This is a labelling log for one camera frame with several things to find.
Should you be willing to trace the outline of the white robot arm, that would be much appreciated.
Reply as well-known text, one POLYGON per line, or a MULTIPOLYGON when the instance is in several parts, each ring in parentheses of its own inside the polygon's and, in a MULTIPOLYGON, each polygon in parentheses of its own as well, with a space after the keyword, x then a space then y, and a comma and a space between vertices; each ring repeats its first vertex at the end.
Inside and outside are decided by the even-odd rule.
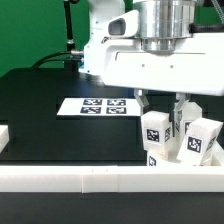
POLYGON ((204 0, 87 0, 90 38, 79 71, 108 86, 174 92, 173 118, 190 94, 224 95, 224 24, 199 25, 204 0))

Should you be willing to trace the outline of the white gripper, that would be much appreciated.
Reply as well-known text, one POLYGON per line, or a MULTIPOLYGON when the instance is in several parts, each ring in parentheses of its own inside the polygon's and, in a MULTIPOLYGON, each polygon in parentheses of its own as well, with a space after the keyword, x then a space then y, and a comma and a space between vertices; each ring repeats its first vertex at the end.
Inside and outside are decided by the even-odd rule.
POLYGON ((135 89, 141 114, 149 105, 147 90, 176 92, 171 122, 181 121, 189 94, 224 95, 223 24, 158 24, 141 14, 132 10, 91 27, 84 47, 85 73, 108 86, 135 89))

